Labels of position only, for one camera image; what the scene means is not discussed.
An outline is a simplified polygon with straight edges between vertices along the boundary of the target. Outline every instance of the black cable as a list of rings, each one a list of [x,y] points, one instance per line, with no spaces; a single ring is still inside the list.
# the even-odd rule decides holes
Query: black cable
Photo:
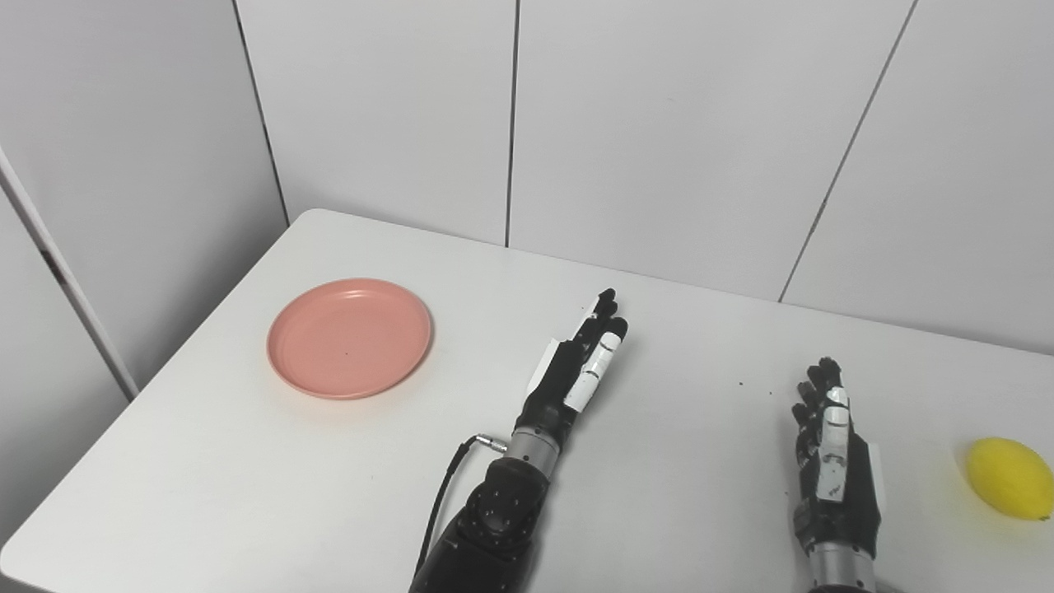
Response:
[[[425,564],[425,557],[428,556],[428,548],[432,543],[432,530],[435,529],[435,519],[440,515],[440,507],[443,506],[443,497],[447,493],[447,487],[450,486],[450,478],[453,477],[454,472],[457,471],[457,467],[461,466],[462,459],[465,459],[465,456],[468,455],[468,450],[471,449],[472,443],[474,442],[474,436],[463,442],[461,447],[457,448],[457,453],[454,453],[453,459],[450,460],[450,466],[447,467],[447,475],[443,476],[443,483],[440,486],[440,492],[435,494],[435,503],[432,505],[432,514],[428,517],[428,528],[425,529],[425,540],[421,542],[421,554],[417,556],[417,568],[413,570],[413,574],[421,572],[421,567]]]

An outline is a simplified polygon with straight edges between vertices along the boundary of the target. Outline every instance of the robotic arm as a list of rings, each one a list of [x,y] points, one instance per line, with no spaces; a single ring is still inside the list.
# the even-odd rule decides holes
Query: robotic arm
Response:
[[[483,483],[444,530],[414,575],[410,593],[522,590],[557,459],[626,337],[628,327],[613,317],[617,310],[609,288],[587,310],[573,338],[549,343],[504,457],[491,462]]]
[[[798,386],[801,503],[794,529],[813,569],[811,593],[875,593],[875,542],[881,522],[877,448],[853,427],[841,369],[829,358]]]

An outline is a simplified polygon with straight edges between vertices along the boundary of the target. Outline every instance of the lemon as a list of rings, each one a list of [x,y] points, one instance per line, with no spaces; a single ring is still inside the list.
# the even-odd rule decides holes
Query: lemon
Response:
[[[974,441],[967,476],[977,496],[1011,517],[1047,520],[1054,510],[1054,474],[1039,454],[1017,441]]]

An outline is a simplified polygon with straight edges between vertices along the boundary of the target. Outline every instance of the white wall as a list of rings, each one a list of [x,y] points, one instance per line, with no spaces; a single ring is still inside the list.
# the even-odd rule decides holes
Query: white wall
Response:
[[[504,242],[515,0],[238,5],[290,216]]]
[[[919,2],[786,302],[1054,354],[1052,31]]]
[[[0,146],[141,387],[285,228],[233,5],[0,15]]]
[[[510,245],[776,300],[910,0],[528,0]]]
[[[779,298],[911,0],[521,3],[510,244]],[[241,0],[293,214],[501,242],[513,0]],[[1054,22],[921,0],[786,302],[1054,354]]]
[[[124,404],[0,189],[0,543]],[[28,591],[0,576],[0,592]]]

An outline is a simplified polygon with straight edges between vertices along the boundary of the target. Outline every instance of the white table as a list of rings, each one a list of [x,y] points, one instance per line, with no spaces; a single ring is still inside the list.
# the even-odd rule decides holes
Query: white table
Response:
[[[402,283],[434,342],[373,398],[300,395],[271,321],[339,277]],[[1054,359],[742,298],[345,214],[309,211],[3,549],[59,593],[404,592],[457,443],[507,435],[550,336],[614,286],[630,323],[571,435],[531,591],[807,590],[790,531],[789,407],[805,369],[845,370],[882,447],[879,578],[909,593],[1041,591],[1054,526],[1002,517],[961,454],[987,435],[1054,460]],[[475,451],[445,523],[493,455]]]

